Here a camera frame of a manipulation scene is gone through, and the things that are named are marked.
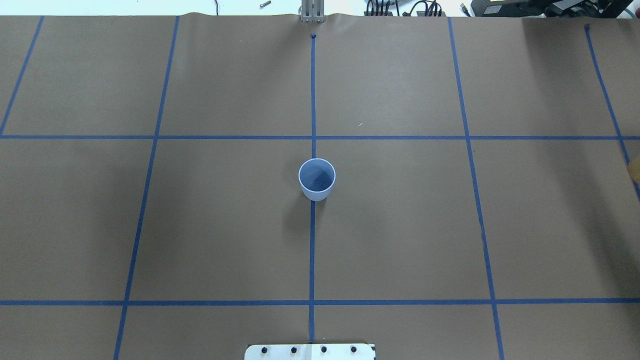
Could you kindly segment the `blue cup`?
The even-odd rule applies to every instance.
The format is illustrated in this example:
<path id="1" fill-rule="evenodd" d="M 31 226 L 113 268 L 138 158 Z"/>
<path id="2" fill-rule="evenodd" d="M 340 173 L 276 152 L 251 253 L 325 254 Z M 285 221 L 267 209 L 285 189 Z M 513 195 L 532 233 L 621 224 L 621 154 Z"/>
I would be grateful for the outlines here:
<path id="1" fill-rule="evenodd" d="M 306 160 L 297 173 L 302 193 L 312 202 L 322 202 L 330 194 L 336 182 L 336 169 L 323 158 Z"/>

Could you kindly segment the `yellow-brown cup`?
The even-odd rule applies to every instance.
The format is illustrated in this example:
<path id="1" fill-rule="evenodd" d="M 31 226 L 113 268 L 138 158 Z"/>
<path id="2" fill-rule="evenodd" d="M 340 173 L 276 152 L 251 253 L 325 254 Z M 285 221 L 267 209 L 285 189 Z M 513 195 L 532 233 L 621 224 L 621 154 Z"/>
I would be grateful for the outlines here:
<path id="1" fill-rule="evenodd" d="M 627 164 L 627 173 L 634 183 L 640 184 L 640 156 L 633 158 Z"/>

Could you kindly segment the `black laptop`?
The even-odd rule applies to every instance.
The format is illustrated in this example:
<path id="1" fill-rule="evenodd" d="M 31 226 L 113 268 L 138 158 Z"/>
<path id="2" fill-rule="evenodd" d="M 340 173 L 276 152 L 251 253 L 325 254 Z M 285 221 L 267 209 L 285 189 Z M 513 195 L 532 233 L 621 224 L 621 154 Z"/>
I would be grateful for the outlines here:
<path id="1" fill-rule="evenodd" d="M 632 0 L 471 0 L 476 18 L 600 18 L 615 19 Z"/>

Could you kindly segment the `aluminium frame post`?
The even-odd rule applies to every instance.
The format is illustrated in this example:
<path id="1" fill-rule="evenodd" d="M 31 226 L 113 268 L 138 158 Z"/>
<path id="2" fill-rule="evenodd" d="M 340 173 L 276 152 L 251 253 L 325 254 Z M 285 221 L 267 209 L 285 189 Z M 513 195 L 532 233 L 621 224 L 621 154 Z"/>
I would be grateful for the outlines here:
<path id="1" fill-rule="evenodd" d="M 304 24 L 321 24 L 326 21 L 324 0 L 302 0 L 299 17 Z"/>

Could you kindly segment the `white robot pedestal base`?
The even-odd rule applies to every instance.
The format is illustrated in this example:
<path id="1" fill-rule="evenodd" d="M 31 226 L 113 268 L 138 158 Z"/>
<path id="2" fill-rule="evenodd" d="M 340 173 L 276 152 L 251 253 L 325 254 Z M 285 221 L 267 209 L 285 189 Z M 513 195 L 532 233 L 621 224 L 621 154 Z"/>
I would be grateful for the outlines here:
<path id="1" fill-rule="evenodd" d="M 245 360 L 375 360 L 374 344 L 330 342 L 304 344 L 252 344 Z"/>

